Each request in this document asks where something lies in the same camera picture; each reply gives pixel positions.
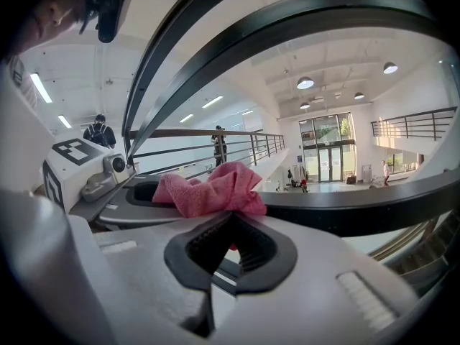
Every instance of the glass door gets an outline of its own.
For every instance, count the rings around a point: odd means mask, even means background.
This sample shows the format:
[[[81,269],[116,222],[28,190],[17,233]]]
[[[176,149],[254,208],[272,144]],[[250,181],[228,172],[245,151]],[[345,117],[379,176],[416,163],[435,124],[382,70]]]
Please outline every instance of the glass door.
[[[342,179],[342,157],[340,147],[329,148],[331,157],[332,180],[341,181]]]
[[[319,175],[320,182],[331,181],[330,176],[330,162],[329,162],[329,149],[323,148],[319,150]]]

